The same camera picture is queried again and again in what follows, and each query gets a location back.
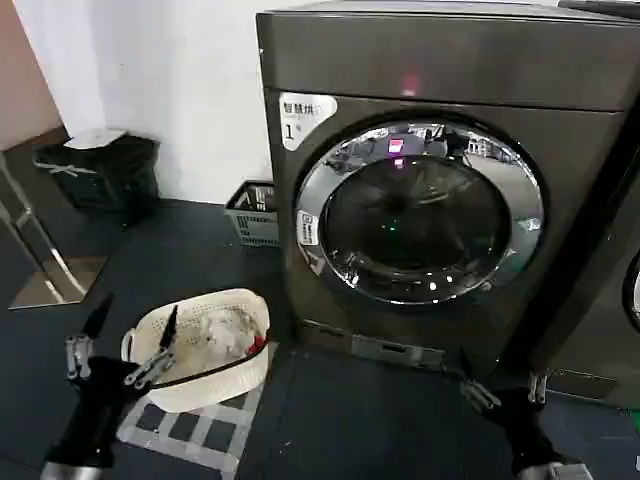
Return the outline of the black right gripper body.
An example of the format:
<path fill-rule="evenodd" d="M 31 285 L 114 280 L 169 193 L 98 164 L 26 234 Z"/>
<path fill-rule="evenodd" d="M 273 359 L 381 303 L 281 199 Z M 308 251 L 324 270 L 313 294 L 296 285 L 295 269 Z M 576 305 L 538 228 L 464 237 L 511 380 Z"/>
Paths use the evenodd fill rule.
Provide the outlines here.
<path fill-rule="evenodd" d="M 528 393 L 496 393 L 496 397 L 500 405 L 491 409 L 491 421 L 504 430 L 513 456 L 513 471 L 565 459 L 540 425 L 543 404 L 530 402 Z"/>

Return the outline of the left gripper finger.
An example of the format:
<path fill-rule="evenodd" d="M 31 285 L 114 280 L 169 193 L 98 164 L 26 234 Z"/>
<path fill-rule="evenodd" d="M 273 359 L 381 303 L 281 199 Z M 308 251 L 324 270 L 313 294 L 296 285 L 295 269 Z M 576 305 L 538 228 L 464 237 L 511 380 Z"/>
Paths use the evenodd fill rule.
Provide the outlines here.
<path fill-rule="evenodd" d="M 158 350 L 136 370 L 124 379 L 126 387 L 150 388 L 175 363 L 174 338 L 176 335 L 176 321 L 178 306 L 175 305 L 169 315 Z"/>
<path fill-rule="evenodd" d="M 82 330 L 65 339 L 65 358 L 68 380 L 84 380 L 91 375 L 89 359 L 94 353 L 95 340 L 101 333 L 115 295 L 108 293 L 89 314 Z"/>

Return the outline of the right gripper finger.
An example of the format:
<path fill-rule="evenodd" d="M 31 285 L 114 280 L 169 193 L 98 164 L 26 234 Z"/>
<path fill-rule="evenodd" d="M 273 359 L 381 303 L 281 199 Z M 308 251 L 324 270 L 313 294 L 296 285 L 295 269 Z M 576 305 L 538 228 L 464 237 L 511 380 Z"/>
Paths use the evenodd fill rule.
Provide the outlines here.
<path fill-rule="evenodd" d="M 531 371 L 528 378 L 528 400 L 530 403 L 545 403 L 549 373 Z"/>
<path fill-rule="evenodd" d="M 463 380 L 460 383 L 460 392 L 477 411 L 489 411 L 501 407 L 501 400 L 475 380 Z"/>

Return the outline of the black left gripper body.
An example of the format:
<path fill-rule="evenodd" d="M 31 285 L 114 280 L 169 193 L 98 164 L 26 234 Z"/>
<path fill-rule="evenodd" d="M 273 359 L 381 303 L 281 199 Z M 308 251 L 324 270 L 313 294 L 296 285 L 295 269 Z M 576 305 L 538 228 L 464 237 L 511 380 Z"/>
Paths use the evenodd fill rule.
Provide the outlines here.
<path fill-rule="evenodd" d="M 145 390 L 124 383 L 138 365 L 116 358 L 88 359 L 90 374 L 71 381 L 78 393 L 74 409 L 61 439 L 47 452 L 48 464 L 109 469 L 115 463 L 113 445 L 128 410 Z"/>

